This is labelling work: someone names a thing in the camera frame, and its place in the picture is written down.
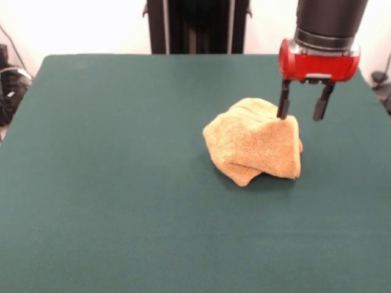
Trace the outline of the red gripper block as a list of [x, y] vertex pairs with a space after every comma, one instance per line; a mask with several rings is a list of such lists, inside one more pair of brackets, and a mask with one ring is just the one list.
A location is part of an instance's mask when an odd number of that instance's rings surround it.
[[[360, 46], [355, 43], [347, 51], [326, 52], [303, 47], [293, 39], [284, 39], [279, 50], [279, 70], [282, 87], [277, 118], [286, 119], [290, 106], [291, 81], [321, 80], [346, 82], [356, 73], [360, 61]], [[326, 84], [316, 102], [313, 120], [320, 121], [326, 113], [335, 84]]]

